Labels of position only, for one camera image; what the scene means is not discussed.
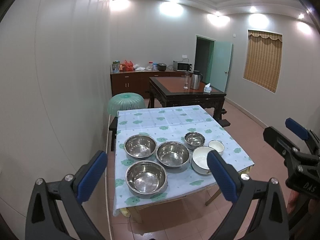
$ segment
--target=window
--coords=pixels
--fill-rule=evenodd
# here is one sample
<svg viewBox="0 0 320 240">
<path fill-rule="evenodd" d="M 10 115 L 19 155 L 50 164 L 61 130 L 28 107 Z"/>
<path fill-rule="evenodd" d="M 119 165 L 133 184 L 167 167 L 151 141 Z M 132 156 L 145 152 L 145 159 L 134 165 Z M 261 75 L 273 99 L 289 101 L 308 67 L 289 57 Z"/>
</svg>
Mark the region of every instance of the window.
<svg viewBox="0 0 320 240">
<path fill-rule="evenodd" d="M 275 93 L 282 58 L 282 35 L 249 30 L 248 39 L 244 78 Z"/>
</svg>

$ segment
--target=scalloped valance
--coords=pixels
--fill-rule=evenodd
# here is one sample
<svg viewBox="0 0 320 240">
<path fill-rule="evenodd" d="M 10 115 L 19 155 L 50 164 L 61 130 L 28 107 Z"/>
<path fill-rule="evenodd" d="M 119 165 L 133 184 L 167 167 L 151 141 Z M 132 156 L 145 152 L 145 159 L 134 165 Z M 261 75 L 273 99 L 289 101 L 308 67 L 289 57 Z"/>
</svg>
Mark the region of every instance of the scalloped valance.
<svg viewBox="0 0 320 240">
<path fill-rule="evenodd" d="M 279 40 L 282 42 L 282 35 L 281 34 L 248 30 L 248 36 L 251 36 L 251 35 L 254 37 L 260 36 L 263 39 L 270 38 L 274 41 Z"/>
</svg>

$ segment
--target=metal screw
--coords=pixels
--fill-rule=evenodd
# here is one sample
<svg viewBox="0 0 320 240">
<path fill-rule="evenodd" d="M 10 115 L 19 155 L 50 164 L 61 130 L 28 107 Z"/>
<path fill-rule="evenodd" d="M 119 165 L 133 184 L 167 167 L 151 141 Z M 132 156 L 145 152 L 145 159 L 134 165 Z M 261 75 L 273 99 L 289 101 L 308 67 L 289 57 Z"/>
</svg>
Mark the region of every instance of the metal screw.
<svg viewBox="0 0 320 240">
<path fill-rule="evenodd" d="M 271 178 L 271 183 L 272 184 L 278 184 L 279 181 L 276 178 Z"/>
<path fill-rule="evenodd" d="M 249 180 L 249 179 L 250 179 L 249 175 L 246 174 L 246 173 L 242 173 L 242 174 L 240 175 L 240 177 L 241 177 L 242 180 Z"/>
<path fill-rule="evenodd" d="M 303 168 L 301 165 L 298 165 L 298 171 L 303 172 Z"/>
<path fill-rule="evenodd" d="M 73 180 L 73 175 L 72 175 L 72 174 L 68 174 L 68 175 L 66 175 L 66 176 L 64 177 L 64 179 L 65 179 L 66 181 L 72 181 L 72 180 Z"/>
<path fill-rule="evenodd" d="M 43 182 L 43 179 L 41 179 L 41 178 L 36 180 L 36 184 L 37 184 L 37 185 L 41 185 L 42 182 Z"/>
</svg>

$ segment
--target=white wall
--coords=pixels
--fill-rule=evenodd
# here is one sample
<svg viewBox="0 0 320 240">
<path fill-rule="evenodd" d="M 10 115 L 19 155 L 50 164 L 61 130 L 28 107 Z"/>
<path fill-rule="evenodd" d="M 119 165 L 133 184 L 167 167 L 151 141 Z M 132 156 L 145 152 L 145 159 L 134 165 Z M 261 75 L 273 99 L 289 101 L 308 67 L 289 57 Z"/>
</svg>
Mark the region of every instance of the white wall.
<svg viewBox="0 0 320 240">
<path fill-rule="evenodd" d="M 36 179 L 105 149 L 109 19 L 107 0 L 16 0 L 0 23 L 0 213 L 19 239 Z"/>
<path fill-rule="evenodd" d="M 159 0 L 130 0 L 130 6 L 111 12 L 111 59 L 172 64 L 187 54 L 194 63 L 196 35 L 234 44 L 227 86 L 227 98 L 267 125 L 272 125 L 298 142 L 285 128 L 284 121 L 294 118 L 316 133 L 320 127 L 320 38 L 315 28 L 311 34 L 297 29 L 297 20 L 281 15 L 266 15 L 266 31 L 283 34 L 283 59 L 276 93 L 243 78 L 247 55 L 250 14 L 229 15 L 223 27 L 212 25 L 207 13 L 183 6 L 183 14 L 170 17 L 160 13 Z"/>
</svg>

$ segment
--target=cabinet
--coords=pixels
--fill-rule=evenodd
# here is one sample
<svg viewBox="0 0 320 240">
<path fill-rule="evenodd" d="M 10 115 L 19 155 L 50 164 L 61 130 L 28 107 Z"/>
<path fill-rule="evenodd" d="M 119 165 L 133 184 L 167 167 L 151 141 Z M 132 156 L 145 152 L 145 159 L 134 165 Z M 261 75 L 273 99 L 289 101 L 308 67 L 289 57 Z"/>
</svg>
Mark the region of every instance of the cabinet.
<svg viewBox="0 0 320 240">
<path fill-rule="evenodd" d="M 166 71 L 130 71 L 110 74 L 112 95 L 126 92 L 137 93 L 149 98 L 150 77 L 183 77 L 183 72 Z"/>
</svg>

